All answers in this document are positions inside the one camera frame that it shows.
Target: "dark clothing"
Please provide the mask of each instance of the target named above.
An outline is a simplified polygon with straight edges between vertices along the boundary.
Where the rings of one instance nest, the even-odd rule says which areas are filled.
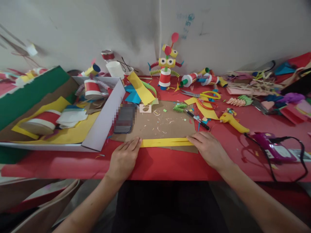
[[[126,181],[118,193],[112,233],[228,232],[204,181]]]

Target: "googly eye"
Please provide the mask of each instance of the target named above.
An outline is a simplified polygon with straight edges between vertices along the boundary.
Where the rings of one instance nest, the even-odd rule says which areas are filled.
[[[174,60],[170,58],[170,59],[167,60],[167,63],[168,63],[169,65],[172,65],[172,64],[174,63]]]
[[[160,65],[165,65],[166,59],[165,58],[160,58]]]

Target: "white cardboard box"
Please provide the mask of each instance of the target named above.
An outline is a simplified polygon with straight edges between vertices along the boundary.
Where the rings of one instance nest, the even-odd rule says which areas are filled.
[[[89,77],[73,77],[74,80],[81,85],[84,80]],[[122,81],[119,78],[112,77],[94,77],[94,80],[100,80],[107,85],[114,87],[103,109],[98,115],[96,121],[91,127],[84,141],[80,144],[22,144],[11,142],[0,142],[0,146],[14,147],[27,150],[60,150],[60,151],[84,151],[84,152],[99,152],[101,151],[105,140],[110,131],[111,125],[114,122],[116,113],[119,110],[122,99],[125,95],[125,89]]]

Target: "table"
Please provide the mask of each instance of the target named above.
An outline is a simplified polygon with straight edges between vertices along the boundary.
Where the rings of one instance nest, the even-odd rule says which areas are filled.
[[[176,87],[177,78],[172,77],[171,86]],[[158,78],[153,77],[150,83],[156,90],[159,100],[184,101],[189,96],[173,89],[162,91],[157,86]],[[194,93],[212,90],[212,86],[195,84]],[[219,107],[216,114],[221,116],[222,111],[232,105],[223,100],[233,97],[225,88],[219,87],[221,100],[216,100]],[[307,132],[311,132],[311,123],[305,122],[295,126],[283,116],[266,116],[253,106],[235,107],[236,118],[240,123],[256,132],[274,133],[277,137],[293,136],[300,139],[307,152],[311,151],[311,138]],[[254,181],[272,181],[270,169],[266,158],[260,148],[244,135],[238,133],[231,125],[219,121],[209,121],[211,133],[221,142],[229,157]],[[99,153],[92,152],[65,152],[65,151],[31,151],[29,155],[17,164],[6,165],[1,171],[2,176],[36,177],[36,178],[79,178],[101,179],[109,168],[111,153],[120,145],[120,142],[107,139],[103,149]],[[284,145],[289,149],[299,149],[295,140],[287,140]],[[311,163],[306,163],[311,171]],[[301,163],[287,163],[276,165],[274,170],[278,181],[291,182],[304,173]],[[200,154],[169,150],[164,148],[141,148],[138,153],[136,166],[129,177],[131,180],[220,180],[220,175],[212,169]],[[311,181],[311,173],[303,182]]]

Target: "white paper cup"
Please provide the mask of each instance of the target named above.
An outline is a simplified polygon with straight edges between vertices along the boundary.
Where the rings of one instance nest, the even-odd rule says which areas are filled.
[[[121,67],[120,62],[111,61],[106,64],[106,67],[111,75],[111,77],[120,77],[121,80],[124,79],[124,73]]]
[[[129,67],[130,71],[127,72],[123,72],[124,73],[124,77],[127,78],[127,76],[131,75],[131,73],[133,72],[134,68],[133,67]]]

